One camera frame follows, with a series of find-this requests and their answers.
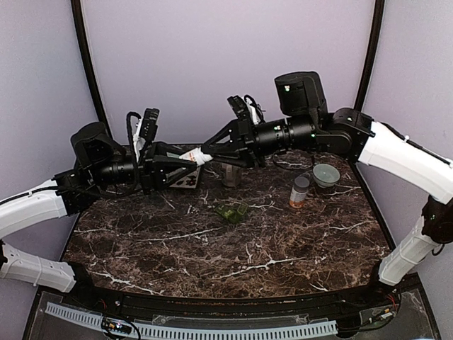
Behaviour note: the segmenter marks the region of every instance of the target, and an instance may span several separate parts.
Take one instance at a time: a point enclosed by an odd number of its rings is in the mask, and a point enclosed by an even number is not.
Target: jar lid
[[[294,180],[294,188],[298,191],[308,191],[310,186],[310,180],[304,175],[296,177]]]

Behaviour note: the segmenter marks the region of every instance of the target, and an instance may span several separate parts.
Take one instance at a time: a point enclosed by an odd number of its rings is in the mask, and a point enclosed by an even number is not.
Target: gray lid
[[[298,191],[308,191],[310,186],[310,180],[304,175],[296,177],[294,180],[294,188]]]

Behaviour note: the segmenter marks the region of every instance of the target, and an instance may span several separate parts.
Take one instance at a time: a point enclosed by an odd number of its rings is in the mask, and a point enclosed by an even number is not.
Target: robotic arm
[[[76,166],[29,192],[0,202],[0,239],[35,223],[73,215],[99,198],[124,197],[138,185],[144,194],[162,189],[210,160],[237,166],[264,166],[264,156],[288,149],[330,152],[391,172],[430,194],[412,232],[379,264],[370,287],[386,293],[440,244],[453,242],[453,165],[359,111],[343,108],[328,113],[316,72],[295,72],[275,80],[280,107],[288,118],[265,122],[260,106],[250,97],[228,98],[236,119],[203,146],[179,158],[175,147],[154,142],[159,111],[144,117],[127,115],[129,148],[105,133],[102,123],[83,127],[71,138]],[[132,134],[130,119],[139,119]],[[122,194],[106,191],[128,183]],[[76,263],[57,263],[1,245],[0,278],[71,291],[89,277]]]

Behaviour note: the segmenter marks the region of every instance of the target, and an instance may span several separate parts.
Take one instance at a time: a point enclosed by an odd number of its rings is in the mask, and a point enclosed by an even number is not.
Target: black pole
[[[84,15],[82,13],[80,0],[71,0],[71,6],[72,16],[74,17],[74,25],[76,27],[77,41],[79,42],[80,55],[84,64],[85,76],[88,82],[88,87],[90,88],[96,115],[98,116],[99,121],[105,124],[108,135],[112,137],[112,132],[102,104],[101,94],[99,93],[98,82],[96,81],[96,76],[94,75],[94,68],[93,63],[91,62],[88,40],[86,39]]]
[[[369,34],[367,56],[363,65],[362,78],[360,80],[359,90],[355,99],[354,109],[361,111],[365,96],[367,95],[369,80],[373,70],[374,58],[376,57],[377,43],[379,42],[379,34],[381,32],[382,17],[384,16],[385,0],[376,0],[374,3],[373,21],[371,24],[371,32]]]

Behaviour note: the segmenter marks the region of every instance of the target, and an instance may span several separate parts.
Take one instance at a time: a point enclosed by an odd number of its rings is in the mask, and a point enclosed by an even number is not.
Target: marble table
[[[279,156],[276,167],[244,169],[239,187],[221,183],[221,164],[205,166],[195,190],[168,189],[99,200],[84,212],[65,261],[86,266],[97,286],[190,298],[269,298],[364,285],[390,251],[362,188],[346,161],[334,165],[333,188],[312,184],[302,209],[289,206],[295,176],[310,170],[303,152]],[[229,224],[214,209],[248,204]]]

